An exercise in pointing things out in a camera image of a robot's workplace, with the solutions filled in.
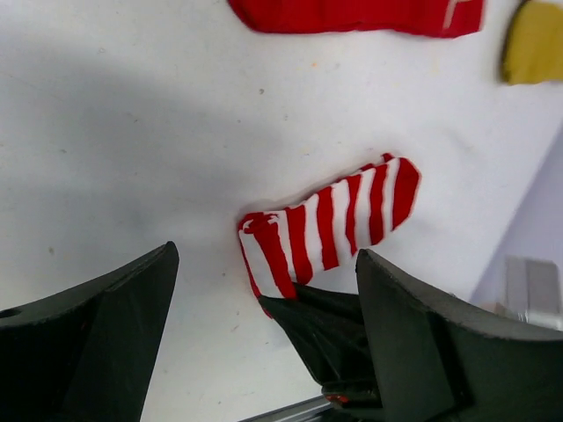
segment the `screw hole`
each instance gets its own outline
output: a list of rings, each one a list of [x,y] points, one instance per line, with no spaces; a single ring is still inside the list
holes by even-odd
[[[18,308],[0,310],[0,319],[14,317],[19,314],[21,314],[21,310],[19,310]]]

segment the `red fabric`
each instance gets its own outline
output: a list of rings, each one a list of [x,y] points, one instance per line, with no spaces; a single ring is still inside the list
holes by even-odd
[[[300,204],[246,215],[238,237],[252,291],[295,298],[294,281],[309,283],[395,230],[411,214],[419,183],[407,159],[385,155]]]
[[[327,186],[318,192],[317,225],[320,243],[322,244],[321,255],[325,270],[338,266],[338,256],[333,234],[333,198],[332,188]]]
[[[287,207],[285,211],[288,215],[289,243],[293,252],[296,281],[299,284],[307,284],[313,278],[313,267],[305,246],[305,206]]]
[[[387,177],[387,164],[376,171],[373,179],[369,201],[371,202],[371,215],[369,216],[369,235],[371,244],[378,244],[384,238],[384,216],[382,206],[384,204],[384,183]]]
[[[262,33],[392,29],[437,38],[475,33],[485,0],[229,0]]]

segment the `white stripe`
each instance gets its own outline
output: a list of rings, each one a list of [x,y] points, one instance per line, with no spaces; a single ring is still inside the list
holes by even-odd
[[[450,0],[446,9],[446,16],[443,19],[442,29],[450,29],[451,22],[454,20],[457,5],[460,3],[470,2],[471,0]]]
[[[288,214],[286,211],[276,213],[278,220],[278,234],[280,235],[281,250],[285,255],[285,260],[288,261],[289,277],[292,281],[296,281],[296,269],[293,267],[293,253],[291,250],[291,243],[289,242],[289,224]]]
[[[246,234],[243,230],[240,230],[238,237],[245,250],[246,260],[258,290],[266,296],[283,297],[280,289],[275,285],[270,266],[254,235]]]
[[[333,235],[339,266],[352,258],[350,255],[350,242],[346,237],[346,213],[349,204],[350,189],[348,188],[348,182],[341,180],[333,185]]]
[[[387,175],[384,182],[384,201],[381,215],[384,220],[384,238],[393,230],[393,201],[395,200],[395,182],[397,181],[400,160],[394,158],[387,162]]]
[[[362,180],[355,205],[355,241],[358,249],[371,246],[369,234],[369,216],[371,215],[371,187],[376,176],[376,169],[362,172]]]
[[[318,195],[312,195],[305,205],[305,249],[311,262],[313,276],[325,270],[323,266],[323,245],[320,242],[317,223]]]

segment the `black plastic part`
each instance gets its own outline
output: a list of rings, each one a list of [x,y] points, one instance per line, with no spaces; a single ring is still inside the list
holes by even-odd
[[[168,243],[0,313],[0,420],[139,420],[178,264]]]
[[[356,272],[359,297],[296,286],[295,301],[260,298],[334,404],[322,420],[563,420],[563,332],[472,306],[372,251]]]
[[[472,306],[372,251],[356,271],[385,421],[563,420],[563,332]]]

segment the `red stripe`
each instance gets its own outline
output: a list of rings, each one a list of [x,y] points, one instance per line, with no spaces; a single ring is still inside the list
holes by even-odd
[[[330,270],[338,266],[338,255],[333,233],[333,187],[327,186],[318,192],[317,225],[322,245],[323,266]]]
[[[264,257],[274,277],[274,283],[283,297],[296,298],[296,290],[289,277],[288,261],[282,249],[282,242],[278,232],[279,225],[276,220],[268,221],[268,224],[260,225],[260,229],[254,231],[254,237],[264,253]]]
[[[262,293],[258,289],[258,286],[256,285],[256,281],[254,281],[254,277],[252,276],[252,271],[250,269],[250,266],[248,265],[248,259],[246,259],[245,248],[243,247],[243,243],[240,240],[240,238],[238,239],[238,243],[240,244],[240,250],[243,252],[243,259],[245,260],[246,271],[248,272],[248,278],[250,279],[250,287],[252,288],[252,292],[256,297],[261,297]]]
[[[299,284],[307,284],[313,278],[313,267],[305,246],[305,205],[286,208],[289,227],[289,244],[296,280]]]
[[[399,226],[413,211],[414,197],[419,182],[420,173],[416,167],[406,158],[400,158],[395,182],[392,229]]]
[[[369,193],[369,205],[371,213],[369,214],[369,236],[371,244],[378,244],[384,238],[384,217],[382,206],[384,204],[384,183],[387,176],[387,164],[378,165],[376,174],[371,184],[371,192]]]
[[[356,174],[347,178],[348,191],[350,194],[350,204],[346,212],[346,238],[350,242],[350,254],[358,251],[355,241],[355,205],[358,200],[358,192],[360,192],[360,183],[362,182],[362,175]]]
[[[385,152],[381,155],[381,158],[384,160],[384,163],[389,163],[395,157],[392,154]]]

